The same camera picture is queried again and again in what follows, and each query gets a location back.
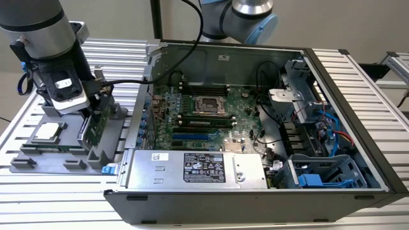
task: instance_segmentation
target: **black power cable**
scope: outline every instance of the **black power cable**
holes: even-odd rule
[[[404,98],[401,99],[400,103],[397,104],[397,108],[402,106],[405,100],[406,100],[406,97],[404,97]]]
[[[272,144],[272,143],[276,143],[276,142],[278,142],[278,141],[282,141],[281,139],[277,139],[277,140],[273,140],[273,141],[270,141],[270,142],[261,142],[260,140],[258,140],[258,136],[260,136],[260,133],[261,133],[261,131],[257,133],[257,135],[256,135],[256,138],[254,138],[254,140],[260,143],[260,144]]]
[[[158,82],[169,73],[173,72],[173,70],[177,68],[177,66],[186,60],[186,58],[190,56],[190,54],[193,53],[197,44],[200,42],[200,38],[202,36],[204,33],[204,17],[202,17],[202,13],[200,12],[200,9],[197,8],[197,6],[188,0],[181,0],[185,4],[188,4],[197,12],[198,17],[200,17],[200,31],[198,31],[198,35],[194,41],[194,44],[189,50],[189,52],[185,54],[185,56],[178,60],[178,62],[176,62],[176,64],[153,80],[149,81],[144,81],[144,80],[112,80],[104,83],[104,86],[108,85],[113,85],[113,84],[121,84],[121,83],[136,83],[136,84],[153,84],[156,82]]]
[[[266,115],[269,116],[269,118],[280,125],[280,124],[281,124],[280,121],[277,120],[277,118],[274,118],[274,117],[269,114],[268,110],[265,109],[265,107],[264,107],[264,105],[262,105],[262,97],[266,97],[266,98],[268,98],[266,95],[258,94],[257,97],[256,97],[256,102],[257,102],[257,99],[260,98],[260,106],[261,106],[262,111],[266,113]]]
[[[277,70],[277,80],[280,79],[280,68],[277,66],[277,64],[273,62],[273,61],[264,61],[261,62],[258,65],[257,65],[257,68],[256,68],[256,88],[258,88],[258,74],[260,74],[260,68],[264,64],[272,64]]]
[[[11,120],[9,120],[9,119],[5,119],[5,118],[4,118],[4,117],[1,117],[1,116],[0,116],[0,119],[1,119],[3,121],[11,122]]]

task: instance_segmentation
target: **red cable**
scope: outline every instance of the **red cable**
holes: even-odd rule
[[[296,113],[293,114],[292,122],[296,120],[297,113],[300,113],[300,111],[305,109],[306,106],[304,106],[302,108],[298,109],[298,111],[296,111]]]
[[[353,139],[352,139],[352,137],[345,132],[336,131],[336,130],[333,130],[333,132],[344,135],[350,140],[350,145],[353,146]]]

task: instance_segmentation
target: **aluminum extrusion table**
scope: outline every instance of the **aluminum extrusion table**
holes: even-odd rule
[[[140,79],[145,66],[145,41],[88,39],[82,50],[89,65],[102,65],[108,80]],[[341,60],[334,50],[316,50],[320,54],[333,55]],[[333,65],[346,65],[346,59],[341,62],[330,61]],[[338,79],[340,84],[348,79]],[[358,80],[364,87],[366,81]],[[113,96],[116,102],[128,108],[128,115],[117,146],[117,160],[124,151],[124,139],[133,112],[133,104],[138,92],[137,84],[116,85]],[[20,145],[25,143],[34,126],[44,114],[41,110],[41,97],[34,93],[28,98],[21,110],[12,120],[4,134],[0,137],[0,229],[310,229],[328,230],[406,230],[409,229],[409,197],[401,199],[382,208],[366,208],[340,219],[334,223],[297,223],[297,224],[234,224],[234,225],[145,225],[130,226],[121,221],[104,199],[104,184],[113,183],[116,176],[89,175],[50,175],[50,174],[12,174],[8,171],[9,162],[17,155]],[[405,151],[384,152],[406,187],[409,187],[409,153]]]

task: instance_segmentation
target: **black pcie slot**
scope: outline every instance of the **black pcie slot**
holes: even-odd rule
[[[181,127],[190,128],[233,128],[233,125],[192,125],[192,124],[181,124]]]
[[[209,129],[208,128],[173,128],[173,133],[209,133]]]

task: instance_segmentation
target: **white wall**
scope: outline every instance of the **white wall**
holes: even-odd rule
[[[149,0],[60,0],[70,20],[85,21],[92,37],[153,38]],[[161,0],[164,37],[193,40],[196,12],[180,0]],[[409,0],[274,0],[278,27],[266,45],[344,48],[360,62],[385,51],[409,52]],[[0,71],[20,72],[0,33]]]

